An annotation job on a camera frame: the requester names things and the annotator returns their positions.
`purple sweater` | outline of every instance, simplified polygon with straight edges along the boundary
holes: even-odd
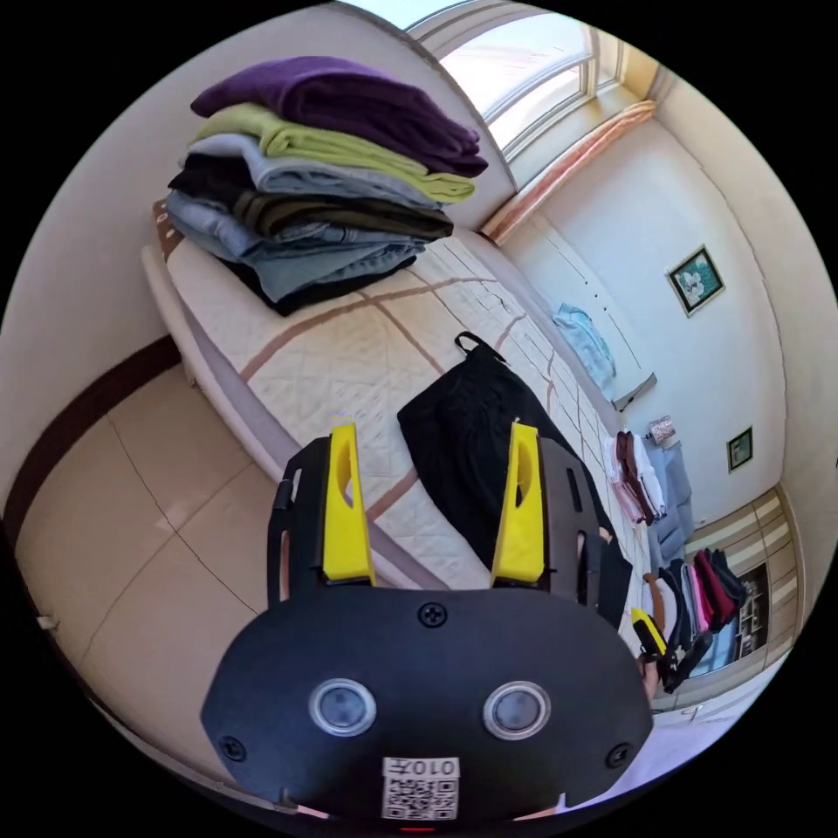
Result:
[[[192,103],[198,116],[243,102],[315,128],[354,134],[428,167],[476,177],[486,169],[477,132],[447,117],[418,87],[327,56],[265,61],[205,90]]]

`bed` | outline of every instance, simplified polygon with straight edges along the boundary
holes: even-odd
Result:
[[[275,481],[286,461],[336,417],[356,423],[374,563],[387,587],[488,587],[489,572],[430,501],[395,415],[463,359],[463,330],[491,343],[527,382],[594,474],[632,563],[621,635],[649,571],[645,528],[625,519],[602,469],[619,416],[599,396],[526,280],[469,230],[433,243],[408,269],[361,292],[283,318],[154,207],[159,246],[141,253],[184,368]]]

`floor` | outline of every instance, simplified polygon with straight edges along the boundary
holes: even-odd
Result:
[[[216,779],[229,781],[198,711],[230,641],[266,607],[275,490],[176,367],[73,446],[17,545],[32,598],[94,692],[152,745]],[[635,562],[628,601],[639,601],[645,534],[612,517]]]

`hand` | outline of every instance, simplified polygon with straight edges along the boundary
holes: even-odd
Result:
[[[657,664],[646,663],[643,660],[643,657],[640,656],[637,658],[637,668],[640,670],[640,677],[643,679],[643,687],[646,690],[646,698],[651,704],[652,699],[655,697],[655,693],[657,692],[657,685],[661,682],[661,677],[657,674]]]

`flower painting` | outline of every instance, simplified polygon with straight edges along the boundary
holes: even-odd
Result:
[[[727,470],[735,471],[753,459],[753,428],[742,431],[727,444]]]
[[[705,247],[700,247],[677,268],[668,271],[667,276],[687,317],[725,288]]]

